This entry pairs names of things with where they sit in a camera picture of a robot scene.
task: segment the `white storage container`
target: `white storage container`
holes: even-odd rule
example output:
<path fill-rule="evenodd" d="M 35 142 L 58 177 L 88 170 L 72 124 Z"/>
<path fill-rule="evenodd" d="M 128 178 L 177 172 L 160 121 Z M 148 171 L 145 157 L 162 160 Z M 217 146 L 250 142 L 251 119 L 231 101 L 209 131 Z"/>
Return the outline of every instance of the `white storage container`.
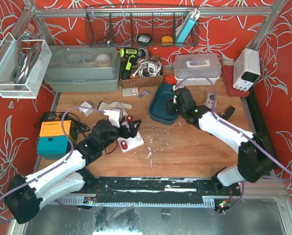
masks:
<path fill-rule="evenodd" d="M 217 54 L 214 53 L 177 55 L 173 67 L 177 83 L 188 76 L 201 74 L 209 78 L 213 84 L 215 84 L 222 73 L 220 60 Z M 210 85 L 210 83 L 203 77 L 197 76 L 197 78 L 185 80 L 182 82 L 182 85 L 205 86 Z"/>
<path fill-rule="evenodd" d="M 26 82 L 23 84 L 15 84 L 11 79 L 11 74 L 16 66 L 17 41 L 7 41 L 10 43 L 8 51 L 0 62 L 0 96 L 3 98 L 37 98 L 40 86 L 42 84 L 47 66 L 51 59 L 51 51 L 45 40 L 23 40 L 23 44 L 27 45 L 25 50 L 29 50 L 35 43 L 42 45 L 41 52 L 36 64 L 31 69 Z"/>

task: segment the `wooden table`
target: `wooden table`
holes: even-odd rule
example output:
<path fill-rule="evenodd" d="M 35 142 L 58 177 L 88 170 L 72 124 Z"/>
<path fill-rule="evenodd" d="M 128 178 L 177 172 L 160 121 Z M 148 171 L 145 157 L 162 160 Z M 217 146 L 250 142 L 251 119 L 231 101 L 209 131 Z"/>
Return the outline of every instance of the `wooden table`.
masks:
<path fill-rule="evenodd" d="M 206 91 L 212 92 L 211 86 L 188 87 L 196 100 L 201 104 L 205 100 Z M 105 154 L 88 166 L 95 176 L 136 176 L 136 177 L 211 177 L 225 166 L 237 163 L 237 154 L 227 144 L 189 125 L 184 119 L 178 117 L 173 125 L 164 125 L 153 121 L 148 113 L 149 105 L 157 87 L 147 87 L 151 92 L 149 97 L 141 100 L 136 96 L 122 96 L 121 87 L 117 92 L 101 93 L 62 93 L 57 111 L 79 106 L 84 101 L 97 108 L 100 101 L 111 103 L 113 101 L 132 104 L 133 108 L 127 110 L 133 119 L 141 119 L 140 134 L 145 144 L 127 153 L 122 153 L 118 147 L 112 154 Z M 247 120 L 242 108 L 240 98 L 227 95 L 224 82 L 220 78 L 216 83 L 218 94 L 217 113 L 223 112 L 231 104 L 236 111 L 229 121 L 238 127 L 248 130 Z M 100 119 L 107 119 L 101 113 L 92 113 L 88 117 L 81 114 L 78 109 L 72 111 L 83 123 L 93 127 Z M 40 169 L 53 163 L 52 160 L 42 159 Z"/>

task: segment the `red patterned wall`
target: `red patterned wall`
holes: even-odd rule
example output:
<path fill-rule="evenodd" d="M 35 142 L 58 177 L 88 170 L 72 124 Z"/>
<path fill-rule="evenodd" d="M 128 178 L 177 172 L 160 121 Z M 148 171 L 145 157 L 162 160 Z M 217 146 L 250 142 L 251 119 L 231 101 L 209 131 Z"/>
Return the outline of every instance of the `red patterned wall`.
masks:
<path fill-rule="evenodd" d="M 24 8 L 22 0 L 0 0 L 0 44 L 11 31 Z M 34 128 L 38 117 L 49 111 L 54 91 L 42 85 L 37 99 L 3 99 L 0 97 L 0 196 L 16 173 L 32 173 L 37 159 L 37 137 Z M 11 218 L 0 203 L 0 220 Z M 9 223 L 0 225 L 0 235 L 7 234 Z"/>
<path fill-rule="evenodd" d="M 262 76 L 255 94 L 277 155 L 292 172 L 292 0 L 283 5 L 259 49 Z M 292 198 L 292 184 L 288 193 Z"/>
<path fill-rule="evenodd" d="M 145 2 L 141 0 L 36 0 L 40 8 L 81 8 L 87 5 L 121 4 L 124 7 Z M 273 0 L 173 0 L 170 4 L 188 6 L 263 6 Z M 164 0 L 147 3 L 163 4 Z M 0 43 L 11 30 L 23 9 L 22 0 L 0 1 Z M 200 44 L 197 47 L 151 49 L 163 57 L 166 64 L 181 53 L 214 52 L 224 59 L 236 59 L 260 26 L 263 17 L 204 17 L 200 18 Z M 85 44 L 85 23 L 82 18 L 46 19 L 56 44 Z M 262 76 L 255 86 L 275 145 L 284 165 L 292 170 L 292 0 L 283 6 L 279 18 L 260 45 Z M 28 174 L 36 161 L 38 130 L 32 125 L 43 111 L 49 110 L 54 92 L 42 86 L 36 100 L 0 98 L 0 195 L 5 192 L 9 177 L 15 172 Z M 292 197 L 292 185 L 288 185 Z M 6 207 L 0 205 L 0 218 L 9 218 Z M 8 229 L 0 226 L 0 234 Z"/>

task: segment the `red mat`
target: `red mat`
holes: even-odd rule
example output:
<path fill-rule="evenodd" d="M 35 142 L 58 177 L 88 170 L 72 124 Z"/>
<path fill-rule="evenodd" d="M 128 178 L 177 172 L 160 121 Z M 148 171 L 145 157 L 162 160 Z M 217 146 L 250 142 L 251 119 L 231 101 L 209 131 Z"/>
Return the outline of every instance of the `red mat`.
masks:
<path fill-rule="evenodd" d="M 234 74 L 234 66 L 233 65 L 222 65 L 222 77 L 225 83 L 225 87 L 228 93 L 228 96 L 235 97 L 246 97 L 250 94 L 249 91 L 243 92 L 233 88 L 233 74 Z"/>

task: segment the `cordless drill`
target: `cordless drill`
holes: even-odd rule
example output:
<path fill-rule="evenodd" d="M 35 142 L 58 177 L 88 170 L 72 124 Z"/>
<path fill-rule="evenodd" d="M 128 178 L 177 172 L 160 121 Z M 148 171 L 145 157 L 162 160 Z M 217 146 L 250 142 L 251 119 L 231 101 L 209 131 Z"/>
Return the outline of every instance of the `cordless drill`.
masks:
<path fill-rule="evenodd" d="M 120 56 L 126 59 L 121 72 L 121 79 L 126 80 L 130 79 L 132 65 L 137 64 L 137 60 L 139 59 L 139 57 L 145 57 L 146 52 L 141 49 L 126 47 L 121 48 Z"/>

